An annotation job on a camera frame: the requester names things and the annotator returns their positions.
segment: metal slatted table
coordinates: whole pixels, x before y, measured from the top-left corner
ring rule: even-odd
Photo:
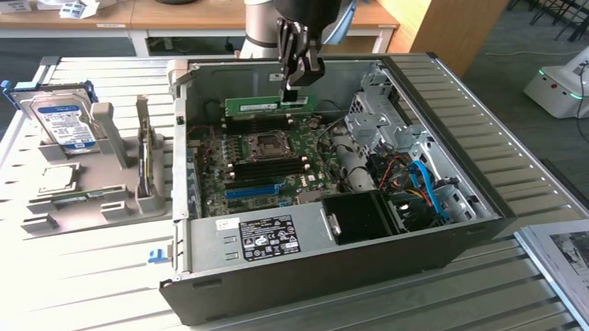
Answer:
[[[10,284],[2,293],[12,298],[2,307],[8,326],[108,331],[579,330],[511,233],[527,224],[587,218],[589,212],[440,62],[426,54],[395,54],[392,59],[519,215],[491,242],[467,250],[440,270],[187,328],[157,291],[169,266],[145,266],[149,248],[172,239],[169,221],[22,241],[18,220],[4,219],[0,236],[10,247],[2,263],[10,273],[1,276]],[[149,95],[150,122],[167,137],[165,195],[171,197],[173,109],[167,60],[62,58],[56,66],[41,66],[36,78],[44,83],[90,79],[100,100],[114,106],[124,137],[137,129],[134,95]],[[44,163],[37,142],[17,114],[0,146],[0,152],[8,151],[5,157],[0,154],[0,215],[14,209],[25,212],[28,174]]]

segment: hard drive label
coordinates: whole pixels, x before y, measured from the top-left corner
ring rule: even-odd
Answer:
[[[70,149],[90,147],[96,140],[88,124],[80,121],[80,107],[54,106],[38,108],[42,125],[50,131],[57,143]]]
[[[239,233],[247,261],[257,261],[300,251],[291,215],[240,222]]]

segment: gray carpet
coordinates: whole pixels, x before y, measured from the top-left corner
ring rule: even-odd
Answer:
[[[538,158],[547,158],[562,171],[579,191],[589,197],[589,143],[579,137],[573,119],[555,119],[523,95],[522,89],[542,66],[566,63],[569,56],[535,54],[491,57],[486,52],[508,53],[520,50],[535,52],[571,52],[589,44],[589,36],[581,41],[566,41],[571,29],[557,35],[562,23],[551,26],[551,17],[528,25],[534,13],[520,1],[511,12],[504,12],[487,42],[463,77],[466,85],[503,121]],[[0,79],[26,81],[32,78],[42,56],[124,57],[133,56],[126,39],[0,39]],[[191,48],[191,53],[207,54],[211,50]],[[0,98],[0,137],[13,116],[9,103]],[[581,121],[589,134],[589,119]]]
[[[528,150],[538,158],[553,162],[581,193],[589,197],[589,143],[578,134],[575,120],[551,117],[522,92],[542,66],[561,66],[574,55],[484,55],[487,52],[510,53],[520,50],[563,53],[587,47],[587,35],[574,43],[566,41],[571,28],[554,41],[563,24],[551,26],[551,17],[547,15],[530,26],[528,21],[535,12],[530,13],[527,7],[527,3],[520,1],[511,12],[503,13],[463,81]],[[581,126],[589,135],[589,119],[581,120]]]

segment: hard drive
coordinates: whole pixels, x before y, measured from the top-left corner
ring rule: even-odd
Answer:
[[[42,143],[57,144],[65,154],[97,151],[96,140],[105,133],[90,114],[93,87],[89,81],[33,89],[16,85],[10,92],[16,106],[41,129]]]

